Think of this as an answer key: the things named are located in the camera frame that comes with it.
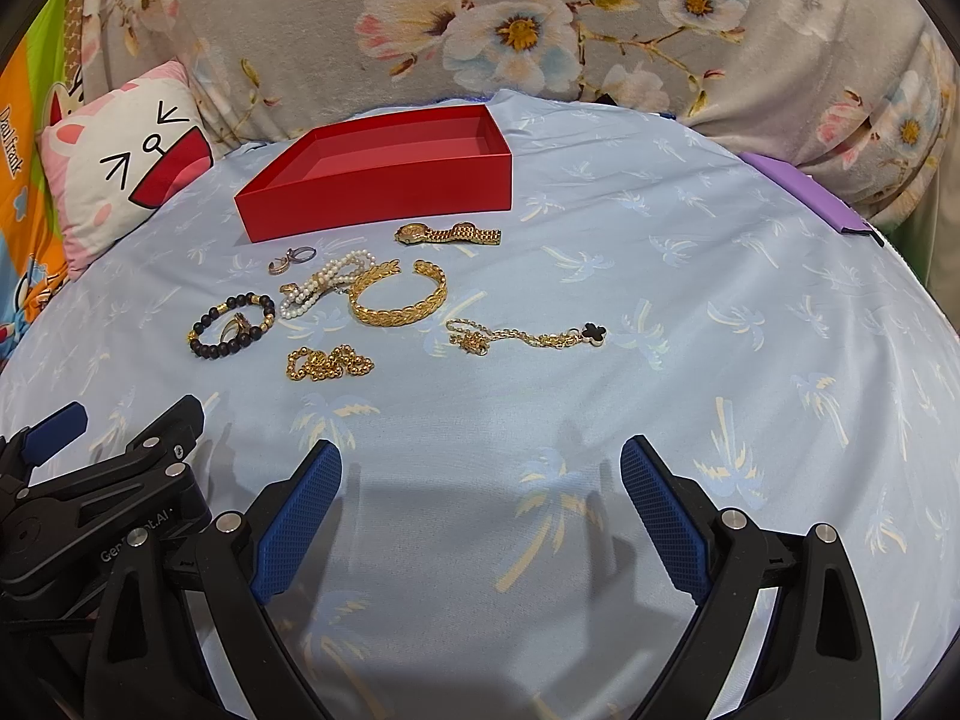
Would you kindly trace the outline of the gold cuff bangle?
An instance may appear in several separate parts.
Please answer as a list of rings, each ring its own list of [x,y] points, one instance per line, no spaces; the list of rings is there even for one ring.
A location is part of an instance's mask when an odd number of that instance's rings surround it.
[[[348,289],[348,307],[359,323],[377,328],[413,325],[432,316],[448,299],[441,266],[416,260],[404,268],[397,259],[364,271]]]

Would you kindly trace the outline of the gold wrist watch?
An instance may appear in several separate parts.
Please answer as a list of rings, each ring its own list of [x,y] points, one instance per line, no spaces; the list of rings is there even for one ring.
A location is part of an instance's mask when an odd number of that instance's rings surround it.
[[[498,229],[482,229],[468,221],[455,223],[446,229],[434,229],[425,223],[407,223],[395,231],[394,239],[404,245],[498,245],[501,242],[501,232]]]

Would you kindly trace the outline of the light blue palm-print sheet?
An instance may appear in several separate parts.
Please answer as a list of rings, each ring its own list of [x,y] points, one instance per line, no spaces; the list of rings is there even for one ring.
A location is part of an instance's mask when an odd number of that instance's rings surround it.
[[[215,511],[333,442],[340,496],[270,613],[340,718],[626,717],[693,611],[623,490],[640,434],[719,507],[838,530],[895,717],[958,628],[949,321],[895,250],[675,122],[519,94],[490,112],[512,207],[494,247],[425,250],[449,280],[427,320],[364,327],[332,294],[195,358],[205,309],[278,289],[281,244],[252,244],[235,205],[277,149],[243,146],[44,310],[3,429],[79,401],[61,475],[194,395]]]

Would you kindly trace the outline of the white pink cat pillow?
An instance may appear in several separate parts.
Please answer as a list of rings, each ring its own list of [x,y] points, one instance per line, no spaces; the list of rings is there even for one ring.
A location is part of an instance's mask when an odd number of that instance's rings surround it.
[[[39,153],[72,280],[215,161],[178,60],[44,128]]]

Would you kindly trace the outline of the colourful cartoon bedsheet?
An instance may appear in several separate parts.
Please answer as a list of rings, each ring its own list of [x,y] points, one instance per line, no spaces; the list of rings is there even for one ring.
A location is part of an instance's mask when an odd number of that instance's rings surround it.
[[[2,71],[2,358],[67,279],[37,137],[83,104],[83,0],[47,0]]]

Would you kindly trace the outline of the red cardboard box tray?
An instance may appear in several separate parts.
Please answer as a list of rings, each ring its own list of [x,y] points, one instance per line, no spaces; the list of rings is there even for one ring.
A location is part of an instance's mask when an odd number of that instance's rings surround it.
[[[252,242],[512,207],[512,153],[483,104],[309,130],[235,195]]]

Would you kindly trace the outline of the purple mat edge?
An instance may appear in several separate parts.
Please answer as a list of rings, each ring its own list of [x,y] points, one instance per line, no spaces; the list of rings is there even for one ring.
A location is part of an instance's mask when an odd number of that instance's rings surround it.
[[[760,174],[786,190],[794,199],[807,206],[833,231],[841,236],[867,236],[884,247],[885,241],[872,224],[867,223],[856,210],[841,200],[828,188],[823,187],[811,176],[786,161],[765,156],[765,154],[740,153],[740,159],[750,164]]]

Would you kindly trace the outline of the grey floral blanket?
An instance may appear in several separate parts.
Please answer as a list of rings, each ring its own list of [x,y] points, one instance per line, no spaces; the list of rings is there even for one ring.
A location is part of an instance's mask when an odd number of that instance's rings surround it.
[[[882,229],[958,142],[958,65],[916,0],[83,0],[89,94],[187,70],[213,140],[516,89],[667,112],[812,174]]]

